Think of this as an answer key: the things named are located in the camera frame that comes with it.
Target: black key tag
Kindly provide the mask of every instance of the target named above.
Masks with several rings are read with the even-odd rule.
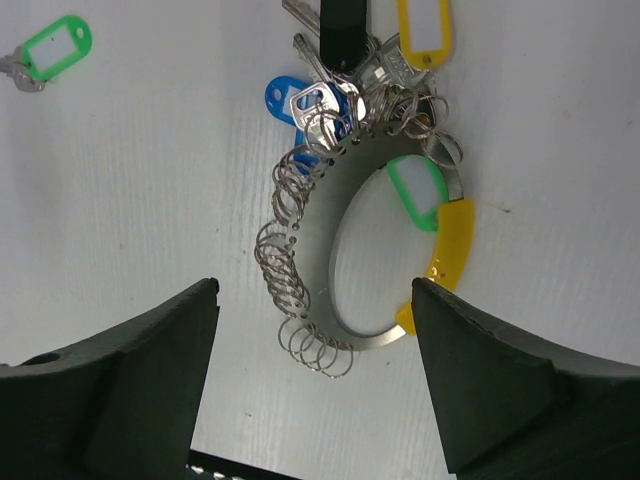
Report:
[[[368,0],[322,0],[320,59],[338,73],[355,70],[367,54]]]

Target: tabletop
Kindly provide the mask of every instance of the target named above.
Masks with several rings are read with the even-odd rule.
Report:
[[[384,40],[397,30],[395,2],[371,4]],[[451,8],[454,51],[436,75],[477,205],[457,293],[551,341],[640,365],[640,4]],[[267,113],[264,89],[306,74],[292,48],[304,29],[280,2],[0,9],[5,53],[68,13],[94,39],[42,93],[0,81],[0,361],[73,343],[216,277],[221,313],[194,448],[304,479],[448,478],[414,338],[358,354],[340,380],[278,347],[281,316],[252,251],[270,171],[294,134]],[[340,240],[336,302],[375,330],[410,296],[434,239],[412,227],[384,174],[365,188]]]

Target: yellow key tag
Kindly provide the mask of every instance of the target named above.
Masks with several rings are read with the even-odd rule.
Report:
[[[449,0],[396,0],[402,53],[415,68],[442,64],[451,52]]]

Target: yellow plastic frame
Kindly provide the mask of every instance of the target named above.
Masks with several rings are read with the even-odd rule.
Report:
[[[441,65],[451,53],[451,18],[449,0],[440,1],[440,22],[442,24],[442,49],[432,52],[414,52],[411,48],[409,32],[408,0],[396,0],[398,6],[398,24],[400,27],[400,47],[404,58],[415,68],[426,70]]]
[[[475,207],[463,198],[438,208],[438,237],[425,277],[453,291],[467,263],[473,241]],[[409,335],[416,334],[411,302],[396,312],[396,323]]]

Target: green plastic frame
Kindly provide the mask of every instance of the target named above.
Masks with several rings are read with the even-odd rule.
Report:
[[[67,28],[69,36],[71,37],[76,51],[67,55],[59,62],[53,64],[44,71],[39,71],[33,62],[31,57],[31,48],[35,47],[42,41],[46,41],[46,38],[53,33],[57,32],[60,28]],[[42,30],[37,35],[34,35],[29,40],[22,44],[21,61],[26,66],[26,73],[34,80],[39,82],[46,82],[51,78],[58,75],[63,70],[66,70],[78,60],[84,58],[91,50],[93,44],[93,38],[91,36],[91,30],[84,20],[74,15],[67,15],[61,19],[55,21],[47,28]]]
[[[447,188],[447,184],[442,177],[442,173],[438,169],[437,165],[433,163],[433,161],[424,155],[421,155],[424,159],[425,166],[431,175],[431,179],[438,189],[438,194],[440,195],[441,203],[446,203],[449,200],[449,190]],[[438,230],[438,206],[431,209],[429,212],[425,214],[418,213],[415,203],[411,198],[411,194],[407,189],[407,186],[402,181],[400,174],[398,174],[395,166],[398,162],[404,160],[405,156],[394,158],[387,164],[387,174],[391,179],[391,183],[396,189],[400,200],[404,204],[404,207],[407,209],[411,220],[420,230],[424,232],[436,232]]]

